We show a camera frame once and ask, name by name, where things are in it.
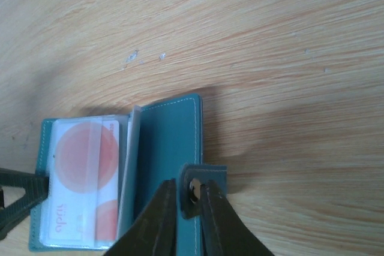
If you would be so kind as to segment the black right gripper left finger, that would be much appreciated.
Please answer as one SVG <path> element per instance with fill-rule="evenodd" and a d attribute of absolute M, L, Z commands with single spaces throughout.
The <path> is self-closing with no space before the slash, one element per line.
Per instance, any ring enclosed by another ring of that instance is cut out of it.
<path fill-rule="evenodd" d="M 131 228 L 105 253 L 123 255 L 176 254 L 176 180 L 163 181 Z"/>

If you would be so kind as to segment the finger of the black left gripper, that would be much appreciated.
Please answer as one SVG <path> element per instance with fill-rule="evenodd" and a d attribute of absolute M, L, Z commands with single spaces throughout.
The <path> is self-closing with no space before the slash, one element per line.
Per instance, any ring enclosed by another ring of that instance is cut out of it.
<path fill-rule="evenodd" d="M 49 193 L 49 178 L 44 175 L 1 169 L 1 239 L 19 225 L 31 209 Z"/>

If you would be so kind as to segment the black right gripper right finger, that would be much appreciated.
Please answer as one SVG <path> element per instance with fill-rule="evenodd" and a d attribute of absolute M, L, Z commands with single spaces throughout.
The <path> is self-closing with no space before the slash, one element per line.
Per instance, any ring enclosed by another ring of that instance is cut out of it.
<path fill-rule="evenodd" d="M 200 187 L 200 221 L 205 255 L 272 255 L 245 226 L 213 180 Z"/>

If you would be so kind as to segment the white card orange circles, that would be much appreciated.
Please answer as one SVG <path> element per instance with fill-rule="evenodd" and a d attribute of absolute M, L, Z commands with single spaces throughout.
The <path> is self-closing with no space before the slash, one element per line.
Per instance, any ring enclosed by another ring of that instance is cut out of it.
<path fill-rule="evenodd" d="M 117 120 L 54 121 L 41 242 L 81 249 L 110 246 L 117 234 L 118 168 Z"/>

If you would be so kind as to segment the teal leather card holder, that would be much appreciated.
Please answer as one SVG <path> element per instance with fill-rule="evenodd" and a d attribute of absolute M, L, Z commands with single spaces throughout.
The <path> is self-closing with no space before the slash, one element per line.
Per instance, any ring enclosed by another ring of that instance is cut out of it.
<path fill-rule="evenodd" d="M 184 95 L 167 101 L 135 108 L 129 115 L 104 115 L 115 117 L 123 133 L 119 141 L 120 168 L 118 182 L 118 236 L 131 228 L 149 203 L 161 181 L 178 180 L 187 165 L 197 165 L 202 176 L 217 180 L 224 193 L 227 191 L 226 167 L 203 163 L 203 107 L 198 94 Z M 60 119 L 44 119 L 41 124 L 40 148 L 36 174 L 47 176 L 49 157 L 53 153 L 53 124 Z M 102 250 L 90 246 L 43 243 L 43 204 L 31 210 L 29 250 L 86 251 Z M 204 255 L 200 219 L 184 218 L 178 204 L 176 255 Z"/>

